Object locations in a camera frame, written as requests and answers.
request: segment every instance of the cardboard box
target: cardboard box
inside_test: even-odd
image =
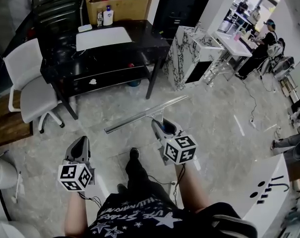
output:
[[[114,11],[114,21],[119,20],[142,20],[147,18],[148,5],[151,0],[107,0],[92,2],[86,0],[89,21],[91,25],[97,24],[99,9],[105,11],[107,5]]]

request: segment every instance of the lotion bottle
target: lotion bottle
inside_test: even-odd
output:
[[[114,11],[111,10],[110,5],[107,5],[107,10],[104,11],[104,26],[110,26],[113,23]]]

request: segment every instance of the black table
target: black table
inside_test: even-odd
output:
[[[146,98],[149,99],[170,49],[147,20],[118,21],[102,28],[110,27],[124,27],[132,42],[77,52],[77,31],[38,37],[43,55],[41,74],[74,119],[78,116],[68,99],[85,92],[147,78],[150,84]],[[153,63],[151,75],[146,65]],[[91,80],[96,80],[96,84],[89,84]]]

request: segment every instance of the marble floor tile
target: marble floor tile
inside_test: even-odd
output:
[[[2,191],[12,219],[33,224],[44,238],[63,235],[69,194],[57,181],[58,166],[68,146],[83,135],[90,140],[90,161],[96,168],[96,184],[87,190],[87,196],[98,196],[104,202],[109,193],[116,193],[117,184],[127,184],[125,166],[131,147],[140,149],[140,161],[149,175],[162,183],[176,180],[174,167],[164,166],[159,156],[160,143],[154,136],[150,118],[110,134],[104,129],[184,94],[189,98],[167,107],[164,116],[194,136],[199,144],[195,166],[201,183],[213,202],[224,201],[255,160],[272,156],[269,147],[278,126],[282,137],[296,133],[288,122],[287,108],[291,104],[271,75],[264,77],[264,84],[275,92],[265,90],[256,74],[250,75],[245,84],[235,77],[228,82],[219,75],[214,87],[202,83],[175,92],[160,72],[149,100],[145,99],[148,81],[143,80],[137,87],[119,85],[76,97],[79,114],[76,121],[59,105],[55,111],[65,128],[47,117],[44,134],[37,131],[34,122],[34,136],[0,147],[0,154],[7,151],[2,158],[13,163],[22,174],[17,204],[10,199],[14,188]],[[256,99],[255,128],[249,121],[255,101],[246,87]],[[268,231],[271,236],[267,237],[278,232],[283,214],[293,203],[290,195]],[[95,220],[97,212],[97,205],[87,201],[89,223]]]

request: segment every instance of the white marble cabinet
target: white marble cabinet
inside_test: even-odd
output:
[[[163,65],[165,75],[178,91],[203,80],[223,52],[222,46],[203,29],[180,26]]]

